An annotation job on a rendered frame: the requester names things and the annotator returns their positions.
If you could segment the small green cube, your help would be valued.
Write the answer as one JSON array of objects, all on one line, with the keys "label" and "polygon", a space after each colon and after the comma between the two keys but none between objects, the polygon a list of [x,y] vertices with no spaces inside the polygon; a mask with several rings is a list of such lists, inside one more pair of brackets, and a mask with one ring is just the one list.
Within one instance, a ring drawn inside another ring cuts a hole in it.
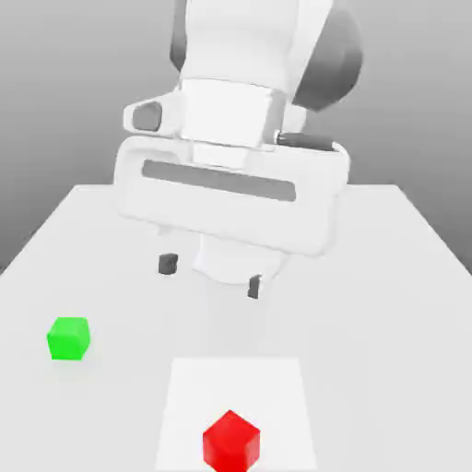
[{"label": "small green cube", "polygon": [[46,338],[53,360],[82,360],[90,344],[89,321],[85,317],[57,317]]}]

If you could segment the small red cube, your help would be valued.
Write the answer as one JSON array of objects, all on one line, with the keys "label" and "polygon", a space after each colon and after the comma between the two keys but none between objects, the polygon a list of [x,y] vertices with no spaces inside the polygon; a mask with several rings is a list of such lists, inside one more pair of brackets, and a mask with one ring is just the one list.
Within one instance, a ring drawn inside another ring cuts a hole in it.
[{"label": "small red cube", "polygon": [[261,431],[232,410],[202,436],[203,460],[216,472],[249,472],[260,456]]}]

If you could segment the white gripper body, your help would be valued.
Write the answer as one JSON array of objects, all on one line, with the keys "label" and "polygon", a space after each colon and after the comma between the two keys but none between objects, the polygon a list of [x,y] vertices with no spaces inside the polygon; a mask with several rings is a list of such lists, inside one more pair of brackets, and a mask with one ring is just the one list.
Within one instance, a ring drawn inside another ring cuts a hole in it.
[{"label": "white gripper body", "polygon": [[129,218],[315,256],[331,234],[349,166],[342,147],[249,149],[131,136],[119,147],[113,188]]}]

